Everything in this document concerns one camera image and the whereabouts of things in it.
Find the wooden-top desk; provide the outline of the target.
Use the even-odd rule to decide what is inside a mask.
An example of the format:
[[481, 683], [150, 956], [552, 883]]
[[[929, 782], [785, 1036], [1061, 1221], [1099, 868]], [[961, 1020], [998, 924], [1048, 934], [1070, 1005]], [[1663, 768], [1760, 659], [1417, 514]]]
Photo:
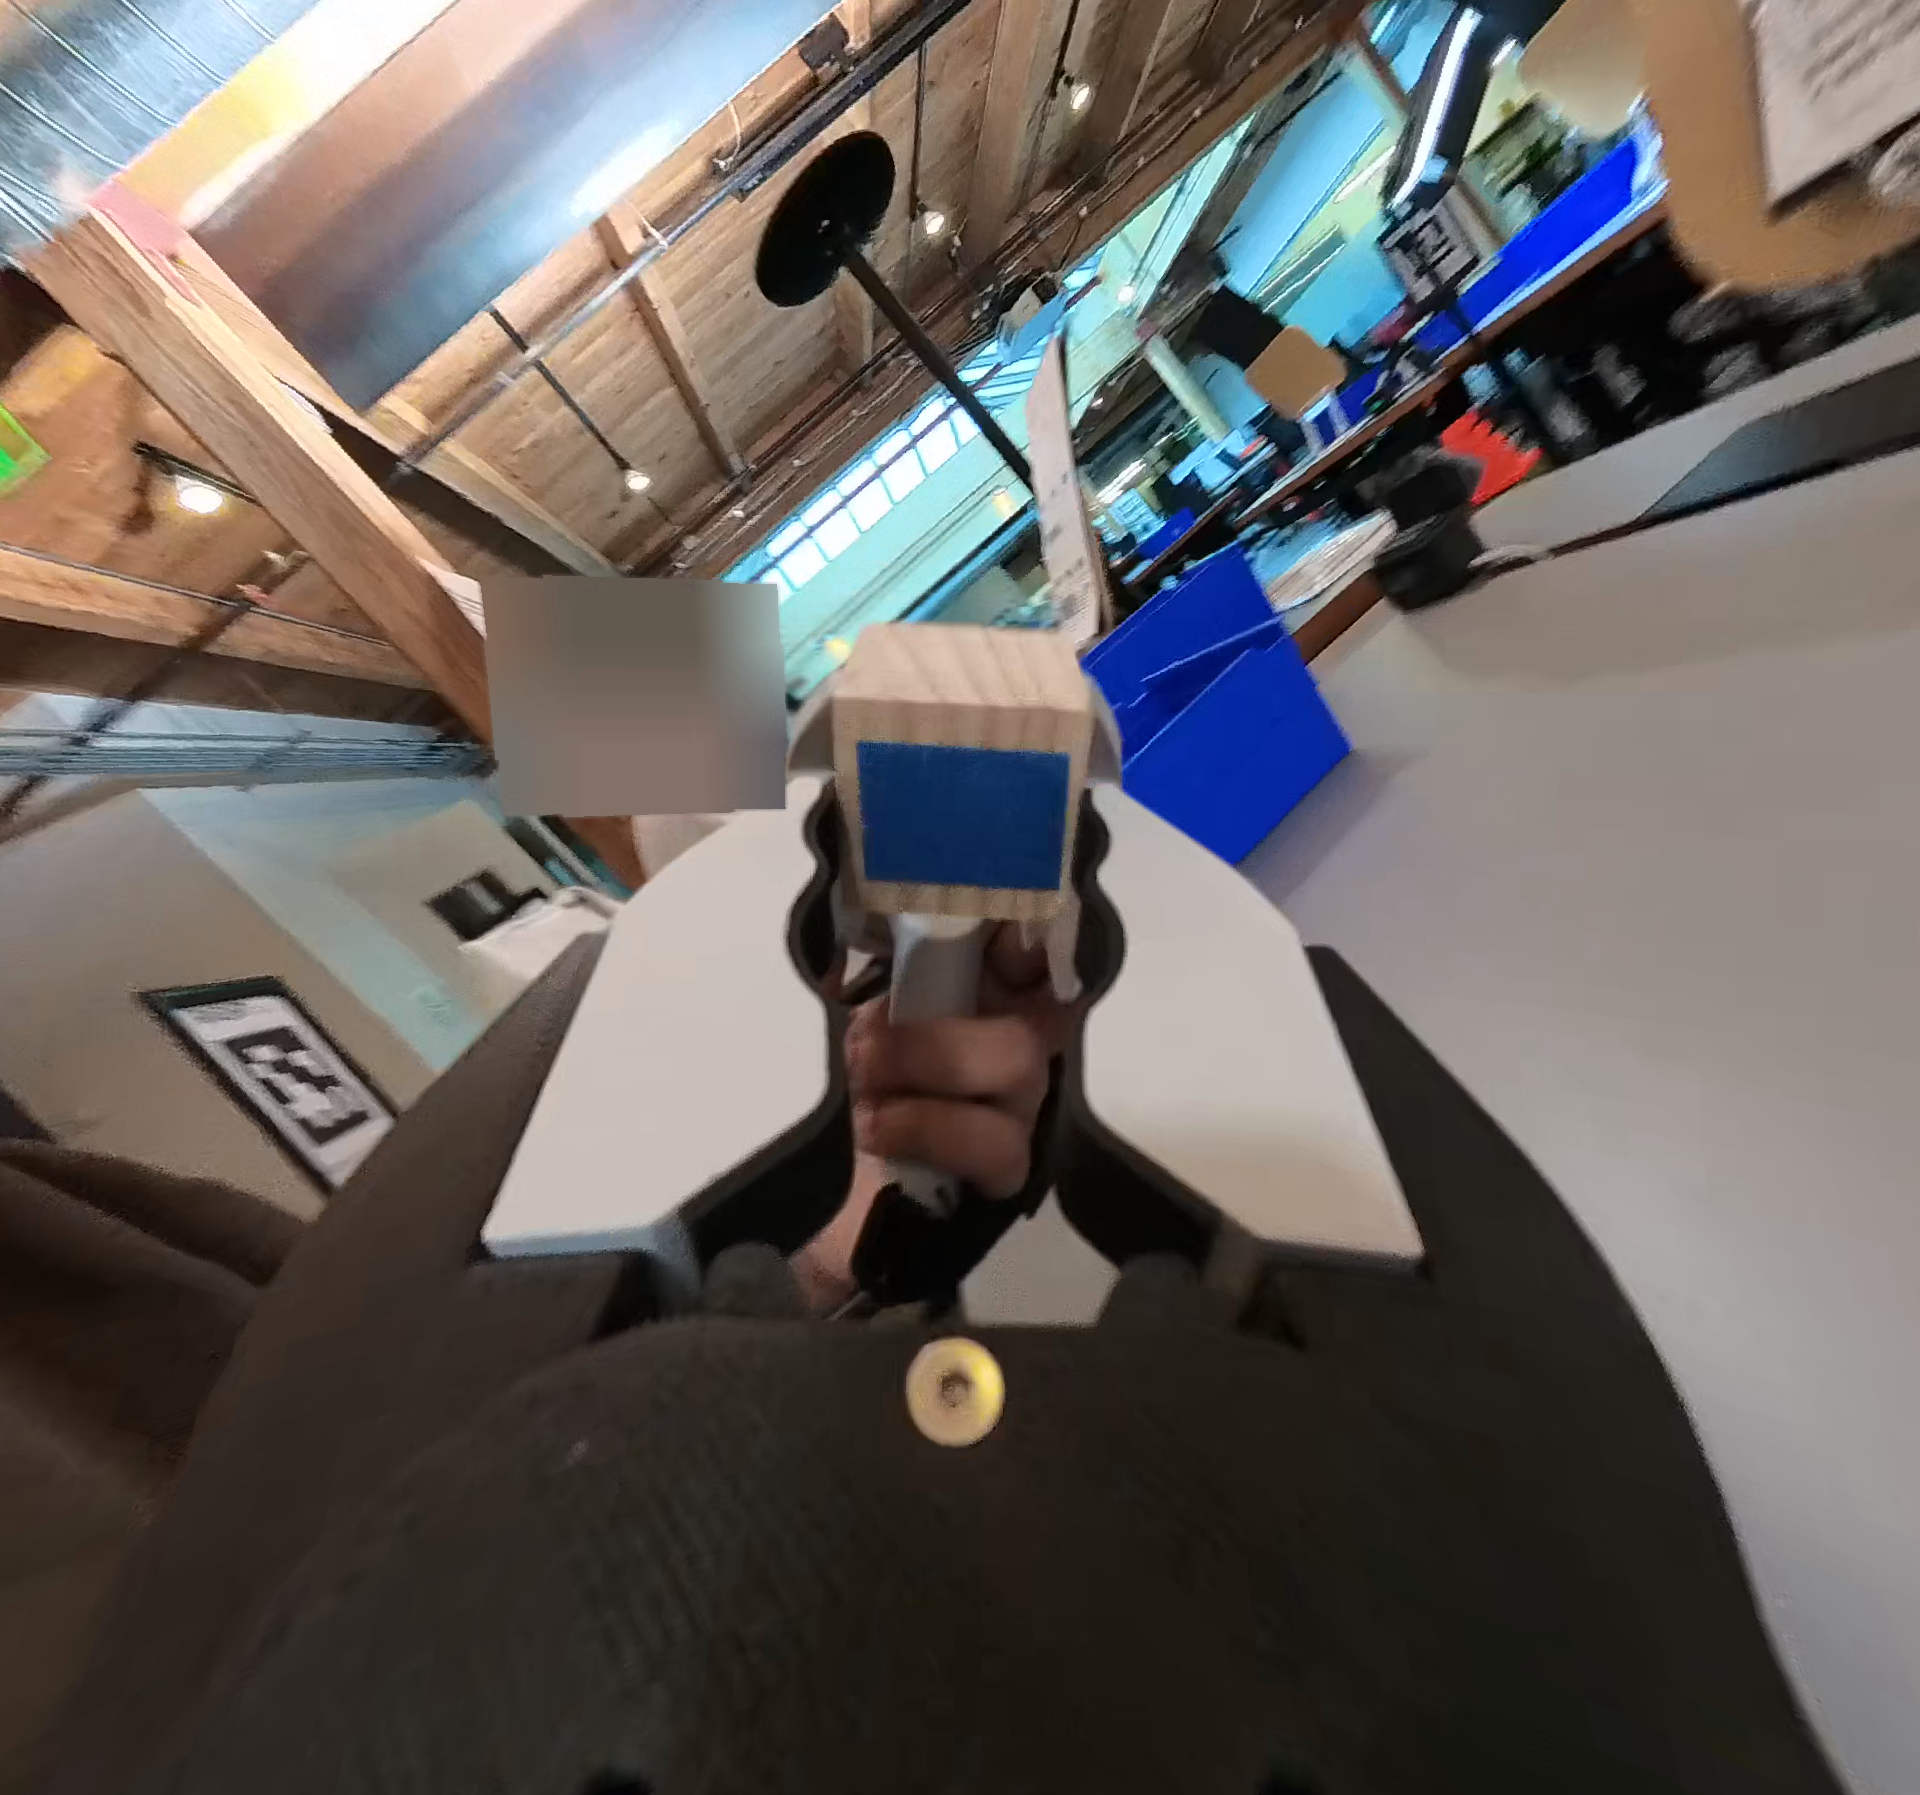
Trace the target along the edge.
[[1302, 502], [1309, 491], [1346, 467], [1355, 467], [1368, 457], [1389, 432], [1396, 430], [1410, 417], [1428, 415], [1428, 406], [1472, 367], [1495, 367], [1500, 354], [1500, 341], [1518, 334], [1520, 324], [1545, 310], [1558, 294], [1565, 294], [1590, 271], [1606, 266], [1630, 244], [1641, 240], [1666, 221], [1668, 190], [1649, 193], [1628, 208], [1617, 221], [1583, 243], [1578, 254], [1562, 258], [1539, 277], [1529, 281], [1516, 294], [1500, 301], [1497, 310], [1482, 319], [1470, 319], [1467, 330], [1447, 347], [1434, 367], [1410, 391], [1395, 397], [1381, 414], [1365, 417], [1315, 457], [1303, 460], [1286, 478], [1261, 491], [1247, 510], [1229, 514], [1225, 533], [1236, 538], [1256, 527], [1276, 510]]

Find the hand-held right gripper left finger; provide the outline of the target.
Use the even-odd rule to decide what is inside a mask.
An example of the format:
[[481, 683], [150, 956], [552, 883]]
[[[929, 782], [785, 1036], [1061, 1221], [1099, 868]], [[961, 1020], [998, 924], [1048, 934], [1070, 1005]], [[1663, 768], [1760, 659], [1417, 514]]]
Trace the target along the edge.
[[794, 1254], [853, 1193], [825, 782], [745, 809], [618, 914], [481, 1240], [493, 1258], [645, 1254], [695, 1279], [721, 1253]]

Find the grey desk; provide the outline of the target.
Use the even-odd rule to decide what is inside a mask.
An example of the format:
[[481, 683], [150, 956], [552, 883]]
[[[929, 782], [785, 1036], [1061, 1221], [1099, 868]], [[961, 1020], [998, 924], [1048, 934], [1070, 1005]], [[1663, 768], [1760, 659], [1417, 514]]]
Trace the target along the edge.
[[1649, 522], [1749, 391], [1485, 510], [1311, 663], [1250, 879], [1596, 1238], [1861, 1790], [1916, 1790], [1916, 444]]

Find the blue-taped wooden cube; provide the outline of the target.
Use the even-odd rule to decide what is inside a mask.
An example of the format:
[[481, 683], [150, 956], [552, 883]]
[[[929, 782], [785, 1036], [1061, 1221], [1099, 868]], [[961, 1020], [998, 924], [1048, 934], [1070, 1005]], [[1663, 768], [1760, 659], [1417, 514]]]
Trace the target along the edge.
[[828, 702], [864, 907], [996, 919], [1061, 909], [1093, 751], [1093, 694], [1069, 640], [877, 623]]

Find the black pole with round disc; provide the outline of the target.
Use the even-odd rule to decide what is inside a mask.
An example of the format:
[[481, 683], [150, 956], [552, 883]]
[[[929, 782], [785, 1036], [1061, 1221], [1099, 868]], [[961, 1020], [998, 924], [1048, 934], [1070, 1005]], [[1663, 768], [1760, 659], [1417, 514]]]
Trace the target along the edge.
[[1020, 485], [1034, 487], [1034, 467], [1020, 446], [879, 275], [867, 254], [892, 205], [896, 180], [896, 155], [875, 130], [848, 132], [824, 149], [794, 176], [760, 232], [754, 262], [759, 294], [773, 307], [793, 311], [848, 275], [894, 325], [917, 363], [971, 417], [975, 432], [991, 444]]

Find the framed tag sign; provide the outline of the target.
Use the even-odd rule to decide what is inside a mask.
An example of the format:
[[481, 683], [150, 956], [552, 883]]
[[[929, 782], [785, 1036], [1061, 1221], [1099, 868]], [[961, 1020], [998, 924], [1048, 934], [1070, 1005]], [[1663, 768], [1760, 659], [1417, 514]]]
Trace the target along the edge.
[[380, 1085], [276, 976], [139, 991], [135, 998], [328, 1197], [399, 1117]]
[[1384, 213], [1381, 255], [1417, 310], [1439, 307], [1443, 292], [1461, 294], [1485, 266], [1476, 220], [1454, 190]]

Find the laminated instruction board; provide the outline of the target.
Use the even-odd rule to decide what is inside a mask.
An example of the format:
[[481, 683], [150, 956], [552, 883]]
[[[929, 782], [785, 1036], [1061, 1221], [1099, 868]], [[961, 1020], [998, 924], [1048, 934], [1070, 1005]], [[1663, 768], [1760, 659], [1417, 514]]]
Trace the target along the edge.
[[1916, 244], [1919, 0], [1626, 4], [1699, 275], [1800, 289]]

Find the small blue bin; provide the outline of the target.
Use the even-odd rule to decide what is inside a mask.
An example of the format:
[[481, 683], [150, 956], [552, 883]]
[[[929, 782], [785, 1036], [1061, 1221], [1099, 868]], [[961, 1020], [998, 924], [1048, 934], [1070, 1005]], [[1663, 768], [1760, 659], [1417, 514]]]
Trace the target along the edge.
[[1476, 321], [1500, 315], [1510, 302], [1533, 292], [1590, 248], [1610, 240], [1665, 193], [1666, 175], [1660, 149], [1649, 155], [1632, 137], [1617, 142], [1524, 223], [1464, 292], [1470, 315]]

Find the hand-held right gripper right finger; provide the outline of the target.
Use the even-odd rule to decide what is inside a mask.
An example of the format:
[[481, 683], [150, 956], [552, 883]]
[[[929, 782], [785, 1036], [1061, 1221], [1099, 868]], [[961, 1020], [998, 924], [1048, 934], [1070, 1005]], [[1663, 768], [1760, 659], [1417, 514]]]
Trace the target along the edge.
[[1053, 1197], [1108, 1262], [1220, 1240], [1412, 1272], [1424, 1236], [1308, 945], [1208, 848], [1098, 782], [1079, 930], [1088, 1012]]

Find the person's left hand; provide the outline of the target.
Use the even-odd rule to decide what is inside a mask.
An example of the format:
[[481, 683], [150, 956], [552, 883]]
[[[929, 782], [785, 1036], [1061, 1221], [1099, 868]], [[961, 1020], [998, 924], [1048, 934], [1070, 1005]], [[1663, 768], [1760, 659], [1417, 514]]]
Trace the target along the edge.
[[1014, 928], [989, 945], [980, 1003], [971, 1017], [894, 1020], [877, 995], [853, 1012], [854, 1147], [1010, 1201], [1029, 1182], [1069, 1010], [1051, 993], [1043, 952]]

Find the blue plastic bin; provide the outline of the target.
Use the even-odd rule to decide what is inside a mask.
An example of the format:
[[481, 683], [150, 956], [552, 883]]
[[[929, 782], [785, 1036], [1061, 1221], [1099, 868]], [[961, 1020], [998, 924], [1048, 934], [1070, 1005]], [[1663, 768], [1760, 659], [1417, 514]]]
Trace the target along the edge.
[[1089, 645], [1082, 666], [1121, 731], [1123, 789], [1232, 866], [1353, 750], [1236, 544]]

